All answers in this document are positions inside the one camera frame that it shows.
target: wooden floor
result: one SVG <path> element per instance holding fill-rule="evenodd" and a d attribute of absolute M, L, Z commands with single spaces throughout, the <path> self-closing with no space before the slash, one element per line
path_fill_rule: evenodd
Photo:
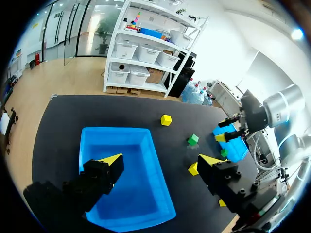
<path fill-rule="evenodd" d="M 104 79 L 101 76 L 105 61 L 105 58 L 97 57 L 74 58 L 66 66 L 63 59 L 48 61 L 32 70 L 25 70 L 15 85 L 5 107 L 14 107 L 19 120 L 12 127 L 10 154 L 6 154 L 5 158 L 22 197 L 24 188 L 32 183 L 35 137 L 51 95 L 108 95 L 103 93 Z M 179 98 L 165 99 L 163 96 L 163 93 L 153 91 L 142 91 L 140 95 L 145 98 L 180 101 Z"/>

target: potted plant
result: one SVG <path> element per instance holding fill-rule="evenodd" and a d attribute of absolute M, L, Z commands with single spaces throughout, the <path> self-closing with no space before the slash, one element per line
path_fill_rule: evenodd
<path fill-rule="evenodd" d="M 95 32 L 100 38 L 103 39 L 103 43 L 99 44 L 99 54 L 106 53 L 108 47 L 108 44 L 106 44 L 107 34 L 113 32 L 118 16 L 118 12 L 113 12 L 99 22 L 97 30 Z"/>

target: blue plastic bin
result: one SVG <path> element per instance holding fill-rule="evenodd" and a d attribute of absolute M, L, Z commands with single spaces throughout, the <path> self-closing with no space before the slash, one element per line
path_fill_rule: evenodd
<path fill-rule="evenodd" d="M 148 129 L 84 128 L 79 171 L 90 159 L 123 154 L 124 172 L 103 194 L 87 219 L 116 232 L 152 227 L 176 216 Z"/>
<path fill-rule="evenodd" d="M 146 29 L 146 28 L 141 28 L 140 33 L 145 34 L 145 35 L 150 35 L 150 36 L 153 36 L 153 37 L 156 37 L 159 39 L 161 39 L 161 37 L 163 35 L 162 33 L 159 33 L 159 32 L 156 32 L 156 31 L 153 31 L 150 29 Z"/>
<path fill-rule="evenodd" d="M 222 128 L 219 128 L 217 126 L 217 128 L 213 130 L 213 134 L 219 135 L 225 132 L 230 133 L 234 131 L 236 131 L 234 125 L 230 124 Z M 229 151 L 229 155 L 227 156 L 227 158 L 234 163 L 243 160 L 248 151 L 247 146 L 245 145 L 241 137 L 232 139 L 229 142 L 219 142 L 219 144 L 223 149 L 227 149 Z"/>

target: ceiling light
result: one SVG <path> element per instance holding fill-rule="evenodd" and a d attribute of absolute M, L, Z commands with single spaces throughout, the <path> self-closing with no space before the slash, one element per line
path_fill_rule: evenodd
<path fill-rule="evenodd" d="M 292 32 L 291 37 L 293 40 L 300 40 L 303 37 L 303 32 L 300 29 L 295 29 Z"/>

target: red fire extinguisher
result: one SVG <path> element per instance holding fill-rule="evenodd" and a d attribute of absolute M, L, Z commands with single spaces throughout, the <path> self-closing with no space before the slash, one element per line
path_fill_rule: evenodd
<path fill-rule="evenodd" d="M 37 66 L 38 64 L 40 64 L 40 54 L 36 53 L 35 54 L 35 65 Z"/>

